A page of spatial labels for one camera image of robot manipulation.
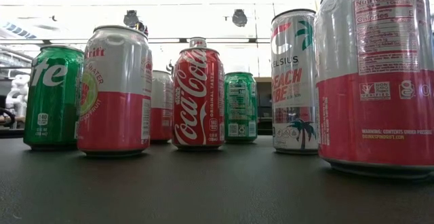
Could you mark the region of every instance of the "barcode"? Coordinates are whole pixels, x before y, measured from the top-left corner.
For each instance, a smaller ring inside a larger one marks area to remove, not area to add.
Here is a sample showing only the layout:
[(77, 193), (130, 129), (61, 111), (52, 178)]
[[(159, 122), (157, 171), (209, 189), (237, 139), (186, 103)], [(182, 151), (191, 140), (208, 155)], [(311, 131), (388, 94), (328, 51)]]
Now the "barcode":
[(231, 123), (229, 124), (229, 136), (238, 136), (238, 124)]
[(224, 141), (224, 123), (220, 124), (220, 141)]
[(75, 122), (74, 139), (77, 139), (78, 136), (79, 136), (79, 122)]
[(256, 122), (249, 122), (249, 136), (256, 136)]
[(149, 138), (149, 114), (151, 109), (151, 101), (142, 99), (142, 140)]

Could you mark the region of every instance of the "table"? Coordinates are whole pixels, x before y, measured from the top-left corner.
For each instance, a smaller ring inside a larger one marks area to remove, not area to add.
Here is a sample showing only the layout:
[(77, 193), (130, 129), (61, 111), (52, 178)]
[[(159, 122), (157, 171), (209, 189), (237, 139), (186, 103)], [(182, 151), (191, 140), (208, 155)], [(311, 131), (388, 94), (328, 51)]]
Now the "table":
[(434, 223), (434, 177), (407, 182), (274, 153), (270, 136), (212, 153), (156, 145), (95, 160), (0, 140), (0, 223)]

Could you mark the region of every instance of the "aluminum can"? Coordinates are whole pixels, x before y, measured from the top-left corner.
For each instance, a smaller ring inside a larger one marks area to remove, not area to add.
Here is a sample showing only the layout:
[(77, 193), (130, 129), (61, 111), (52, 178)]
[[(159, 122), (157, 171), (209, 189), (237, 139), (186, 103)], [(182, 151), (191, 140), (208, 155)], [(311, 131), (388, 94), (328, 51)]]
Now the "aluminum can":
[(224, 76), (224, 138), (228, 143), (253, 143), (258, 137), (256, 81), (251, 73)]
[(149, 146), (152, 54), (140, 31), (99, 26), (85, 49), (78, 147), (124, 156)]
[(224, 143), (224, 69), (218, 52), (187, 48), (174, 67), (174, 132), (179, 149), (213, 150)]
[(434, 169), (429, 0), (322, 0), (315, 21), (320, 156), (357, 174)]
[(273, 146), (316, 154), (313, 10), (283, 12), (271, 23)]
[(174, 82), (167, 71), (152, 72), (151, 142), (166, 143), (172, 137)]
[(191, 37), (190, 48), (206, 48), (206, 40), (203, 37)]
[(81, 50), (48, 45), (32, 61), (24, 143), (32, 149), (77, 148)]

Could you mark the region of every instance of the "pink label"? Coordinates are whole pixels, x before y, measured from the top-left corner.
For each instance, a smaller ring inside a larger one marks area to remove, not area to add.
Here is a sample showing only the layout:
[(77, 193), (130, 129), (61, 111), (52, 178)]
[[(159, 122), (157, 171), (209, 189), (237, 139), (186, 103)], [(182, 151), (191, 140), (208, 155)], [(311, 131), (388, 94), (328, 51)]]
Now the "pink label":
[(140, 94), (99, 92), (93, 107), (80, 118), (78, 148), (82, 151), (146, 149), (150, 104), (151, 98)]
[(433, 77), (434, 71), (423, 70), (320, 81), (320, 154), (353, 162), (434, 165)]

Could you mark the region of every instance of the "green label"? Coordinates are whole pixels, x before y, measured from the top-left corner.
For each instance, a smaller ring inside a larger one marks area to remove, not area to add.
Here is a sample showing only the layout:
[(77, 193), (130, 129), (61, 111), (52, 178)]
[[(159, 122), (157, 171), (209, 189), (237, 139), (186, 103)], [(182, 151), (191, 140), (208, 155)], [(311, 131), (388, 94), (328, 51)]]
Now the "green label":
[(224, 126), (227, 140), (254, 140), (258, 136), (256, 82), (248, 73), (231, 73), (224, 81)]
[(83, 54), (47, 48), (32, 63), (24, 142), (77, 142)]

